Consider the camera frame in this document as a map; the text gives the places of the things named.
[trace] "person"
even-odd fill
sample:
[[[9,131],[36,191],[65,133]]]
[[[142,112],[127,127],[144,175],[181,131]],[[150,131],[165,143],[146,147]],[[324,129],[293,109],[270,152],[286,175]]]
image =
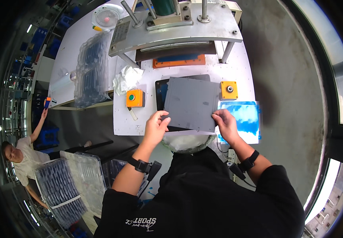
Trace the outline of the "person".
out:
[[[34,132],[25,138],[21,138],[17,141],[17,146],[14,147],[8,141],[4,141],[1,145],[1,151],[5,159],[13,162],[15,175],[17,176],[18,180],[21,182],[22,186],[24,186],[29,194],[43,207],[48,209],[46,203],[44,203],[38,194],[33,190],[33,188],[29,184],[29,179],[35,179],[33,169],[42,163],[45,163],[51,159],[60,158],[60,152],[52,152],[50,154],[46,154],[37,150],[33,150],[30,145],[39,136],[41,132],[43,123],[47,117],[48,109],[43,109],[41,119],[37,127],[35,128]],[[87,141],[84,147],[90,146],[92,143],[91,141]],[[71,152],[76,151],[79,147],[74,147],[69,150],[73,150]]]
[[[168,131],[170,118],[161,120],[165,115],[158,111],[147,121],[134,159],[149,161]],[[238,135],[230,112],[217,110],[212,117],[241,162],[254,153]],[[94,237],[301,237],[304,210],[284,167],[258,155],[247,173],[255,191],[234,183],[210,148],[193,155],[174,153],[158,193],[139,209],[136,195],[143,173],[127,163],[105,192]]]

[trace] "metal pillar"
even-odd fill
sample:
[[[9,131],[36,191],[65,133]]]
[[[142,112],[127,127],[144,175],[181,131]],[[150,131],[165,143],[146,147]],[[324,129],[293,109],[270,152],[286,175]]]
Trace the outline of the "metal pillar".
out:
[[[207,19],[207,0],[202,1],[202,20]]]
[[[202,0],[202,15],[198,16],[198,21],[202,23],[209,23],[211,17],[207,15],[207,0]]]
[[[134,28],[137,28],[139,26],[141,26],[144,21],[143,20],[138,20],[135,16],[135,14],[132,12],[132,9],[128,6],[127,2],[126,1],[122,1],[121,2],[121,5],[123,5],[124,9],[126,10],[126,12],[129,14],[129,16],[132,18],[133,22],[135,23],[133,25]]]
[[[136,64],[135,61],[131,60],[126,54],[118,54],[120,58],[122,58],[125,62],[129,64],[129,66],[132,66],[133,68],[139,68],[139,66]]]
[[[224,50],[223,57],[221,60],[222,64],[225,64],[227,61],[228,56],[230,55],[230,52],[232,50],[232,47],[234,46],[235,42],[227,42],[226,49]]]
[[[152,15],[153,20],[157,19],[157,16],[155,15],[153,9],[152,9],[152,5],[150,4],[149,0],[144,0],[146,6],[149,8],[149,12]]]
[[[174,5],[174,9],[175,9],[175,14],[177,16],[179,16],[181,14],[181,11],[179,9],[178,0],[173,0],[173,5]]]

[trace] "green cylinder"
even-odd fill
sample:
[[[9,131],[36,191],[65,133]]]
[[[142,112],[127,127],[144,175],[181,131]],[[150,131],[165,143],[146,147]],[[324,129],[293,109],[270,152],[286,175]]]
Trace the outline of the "green cylinder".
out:
[[[152,0],[155,13],[159,16],[167,16],[175,12],[173,0]]]

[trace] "blue printed sheet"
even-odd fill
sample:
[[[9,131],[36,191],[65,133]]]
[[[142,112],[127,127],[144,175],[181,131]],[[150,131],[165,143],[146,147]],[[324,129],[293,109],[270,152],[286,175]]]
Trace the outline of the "blue printed sheet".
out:
[[[220,101],[218,109],[227,109],[236,119],[239,136],[248,144],[258,144],[260,136],[259,113],[257,102]],[[217,130],[218,142],[227,144]]]

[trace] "white fan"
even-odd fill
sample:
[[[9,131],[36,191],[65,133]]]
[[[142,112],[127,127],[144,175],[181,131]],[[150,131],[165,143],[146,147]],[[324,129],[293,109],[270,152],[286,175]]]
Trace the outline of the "white fan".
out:
[[[93,11],[91,23],[93,26],[100,27],[103,31],[110,31],[116,27],[116,23],[123,13],[124,9],[122,7],[105,3]]]

